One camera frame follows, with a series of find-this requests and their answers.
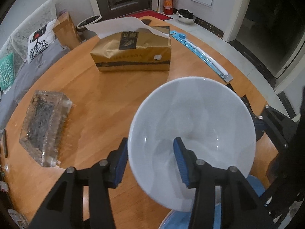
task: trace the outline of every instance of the red doormat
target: red doormat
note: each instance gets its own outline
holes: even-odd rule
[[[170,20],[172,18],[164,15],[164,14],[160,14],[156,11],[153,11],[153,10],[144,10],[144,11],[140,11],[140,12],[135,12],[135,13],[132,13],[132,14],[128,14],[128,15],[124,15],[122,17],[129,17],[129,16],[133,16],[133,17],[136,17],[136,18],[140,18],[140,17],[143,17],[143,16],[152,16],[152,17],[155,17],[157,19],[160,19],[160,20],[163,20],[163,21],[166,21],[166,20]]]

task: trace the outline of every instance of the teal cushion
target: teal cushion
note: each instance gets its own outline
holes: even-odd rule
[[[15,80],[14,71],[14,54],[10,53],[8,56],[0,59],[0,88],[5,90],[13,85]]]

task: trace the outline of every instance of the label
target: label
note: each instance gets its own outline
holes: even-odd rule
[[[173,0],[164,0],[165,9],[171,9],[173,7]]]
[[[155,59],[155,60],[161,60],[161,58],[162,58],[162,55],[155,55],[155,56],[154,56],[154,59]]]
[[[137,48],[139,32],[122,32],[119,50],[128,50]]]
[[[42,27],[41,29],[38,29],[34,35],[33,35],[33,38],[30,40],[30,43],[32,43],[33,41],[37,40],[40,36],[44,35],[45,34],[45,31],[47,29],[47,25],[46,24],[44,27]]]

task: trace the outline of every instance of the baseboard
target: baseboard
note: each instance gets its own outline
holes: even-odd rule
[[[177,9],[174,8],[173,9],[173,13],[176,14],[177,13]],[[219,28],[213,26],[212,24],[206,22],[203,19],[200,19],[199,17],[197,17],[194,21],[196,24],[198,24],[199,26],[205,28],[206,30],[209,30],[211,33],[214,33],[216,36],[218,36],[219,38],[222,39],[224,32],[221,31]]]
[[[301,119],[301,114],[297,114],[294,118],[292,118],[292,120],[297,123],[300,121],[300,119]]]
[[[263,75],[271,87],[273,89],[275,88],[276,78],[272,75],[268,68],[250,50],[248,50],[248,48],[237,40],[233,40],[228,43],[238,50],[246,59],[248,59],[249,62],[253,64],[254,67]]]
[[[284,91],[282,91],[281,93],[278,94],[279,99],[281,100],[282,104],[284,105],[284,108],[286,109],[289,118],[293,119],[296,117],[295,111],[290,103],[290,101],[288,100],[286,94],[284,93]]]

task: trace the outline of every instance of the clear acrylic block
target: clear acrylic block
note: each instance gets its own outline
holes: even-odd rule
[[[35,91],[27,110],[19,143],[42,167],[55,167],[63,125],[72,107],[61,92]]]

